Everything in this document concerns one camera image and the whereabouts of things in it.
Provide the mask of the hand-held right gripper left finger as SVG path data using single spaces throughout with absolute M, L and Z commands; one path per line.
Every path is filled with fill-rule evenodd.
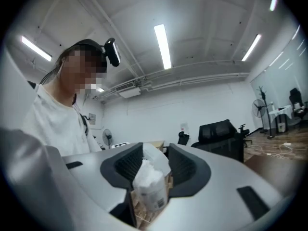
M 137 226 L 131 192 L 141 167 L 143 143 L 89 154 L 65 156 L 70 173 L 100 208 L 131 227 Z

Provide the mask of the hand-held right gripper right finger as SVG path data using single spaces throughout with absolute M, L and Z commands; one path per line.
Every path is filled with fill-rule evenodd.
M 148 231 L 267 231 L 289 205 L 243 163 L 170 144 L 174 187 Z

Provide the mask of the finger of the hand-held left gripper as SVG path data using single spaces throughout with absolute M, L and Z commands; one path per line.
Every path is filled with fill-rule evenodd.
M 22 207 L 47 231 L 80 231 L 78 187 L 38 139 L 1 128 L 0 168 Z

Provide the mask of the small white case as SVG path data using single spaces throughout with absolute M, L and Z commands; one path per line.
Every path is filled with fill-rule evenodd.
M 146 230 L 168 203 L 173 186 L 169 160 L 149 142 L 143 143 L 142 165 L 133 181 L 131 192 L 136 228 Z

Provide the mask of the black standing fan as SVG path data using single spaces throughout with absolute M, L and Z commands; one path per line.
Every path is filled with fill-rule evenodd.
M 113 143 L 113 136 L 109 129 L 106 128 L 103 131 L 102 139 L 103 139 L 104 144 L 108 147 L 108 149 L 110 149 Z
M 268 131 L 267 129 L 264 128 L 263 116 L 265 114 L 265 111 L 266 109 L 263 101 L 260 99 L 254 100 L 252 104 L 252 112 L 257 118 L 261 119 L 262 129 L 260 130 L 260 133 L 266 133 Z

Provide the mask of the large black office chair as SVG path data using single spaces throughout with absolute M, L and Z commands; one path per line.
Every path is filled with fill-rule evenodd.
M 200 126 L 191 147 L 244 162 L 243 137 L 228 119 Z

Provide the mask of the person's grey shirt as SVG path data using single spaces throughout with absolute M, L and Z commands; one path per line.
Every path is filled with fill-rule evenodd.
M 21 126 L 24 133 L 57 148 L 61 156 L 101 151 L 88 121 L 74 107 L 56 101 L 42 85 L 29 84 L 36 97 Z

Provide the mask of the white ceiling air conditioner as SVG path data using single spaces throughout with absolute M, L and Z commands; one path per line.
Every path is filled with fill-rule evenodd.
M 131 98 L 131 97 L 135 97 L 135 96 L 138 96 L 141 94 L 141 90 L 139 87 L 136 87 L 136 88 L 132 88 L 132 89 L 129 89 L 129 90 L 124 90 L 124 91 L 121 91 L 119 93 L 119 95 L 125 99 L 128 99 L 128 98 Z

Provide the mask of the black coat rack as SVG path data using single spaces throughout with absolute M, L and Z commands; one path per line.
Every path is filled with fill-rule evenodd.
M 262 86 L 259 86 L 258 87 L 258 91 L 260 92 L 260 96 L 264 102 L 264 106 L 265 106 L 265 109 L 266 109 L 266 114 L 267 114 L 267 117 L 268 117 L 268 123 L 269 123 L 269 136 L 267 137 L 267 139 L 271 140 L 271 139 L 274 139 L 275 136 L 274 134 L 272 133 L 272 127 L 271 127 L 271 121 L 270 121 L 270 115 L 269 115 L 269 109 L 268 109 L 268 105 L 267 105 L 267 101 L 266 101 L 266 92 L 263 91 L 262 89 L 263 87 Z

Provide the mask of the table with white cloth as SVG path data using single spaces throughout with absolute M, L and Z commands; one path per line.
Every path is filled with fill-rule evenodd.
M 269 112 L 269 121 L 274 123 L 276 134 L 282 134 L 289 130 L 288 121 L 292 119 L 291 105 L 283 106 Z

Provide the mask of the black high-back chair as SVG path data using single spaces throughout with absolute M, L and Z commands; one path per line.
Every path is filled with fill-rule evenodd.
M 289 100 L 292 104 L 294 116 L 303 120 L 307 111 L 302 101 L 301 93 L 297 88 L 293 88 L 290 90 Z

